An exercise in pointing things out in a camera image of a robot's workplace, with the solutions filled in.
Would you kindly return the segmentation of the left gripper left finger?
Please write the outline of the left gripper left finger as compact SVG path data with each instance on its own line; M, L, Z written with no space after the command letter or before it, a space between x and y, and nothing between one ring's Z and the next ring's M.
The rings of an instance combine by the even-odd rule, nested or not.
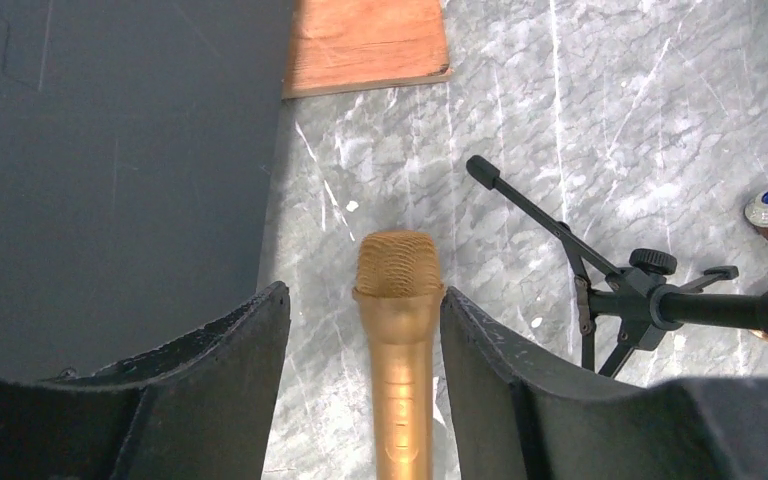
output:
M290 329L275 282L84 377L0 379L0 479L258 479Z

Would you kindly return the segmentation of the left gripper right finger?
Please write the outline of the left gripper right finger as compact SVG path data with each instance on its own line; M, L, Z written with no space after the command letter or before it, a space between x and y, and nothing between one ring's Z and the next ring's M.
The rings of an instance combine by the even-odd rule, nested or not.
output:
M557 357L453 288L440 331L466 479L768 479L768 378L638 388Z

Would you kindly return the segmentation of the black tripod shock mount stand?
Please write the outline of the black tripod shock mount stand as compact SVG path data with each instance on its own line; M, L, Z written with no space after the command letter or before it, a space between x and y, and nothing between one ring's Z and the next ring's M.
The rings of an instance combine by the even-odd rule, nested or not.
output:
M663 251L638 248L631 252L628 265L616 266L503 180L485 158L472 156L466 169L479 184L499 192L561 242L575 286L582 368L595 369L600 316L621 320L617 345L596 371L609 378L617 376L634 352L657 349L667 333L685 324L750 330L768 341L768 291L762 295L704 291L714 283L736 279L736 266L708 268L684 285L669 283L678 261Z

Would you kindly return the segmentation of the gold microphone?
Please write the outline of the gold microphone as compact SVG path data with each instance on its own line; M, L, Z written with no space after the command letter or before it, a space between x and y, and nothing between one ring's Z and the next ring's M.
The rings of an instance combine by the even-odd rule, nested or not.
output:
M432 476L432 344L443 295L429 234L393 230L362 240L352 296L370 354L380 479Z

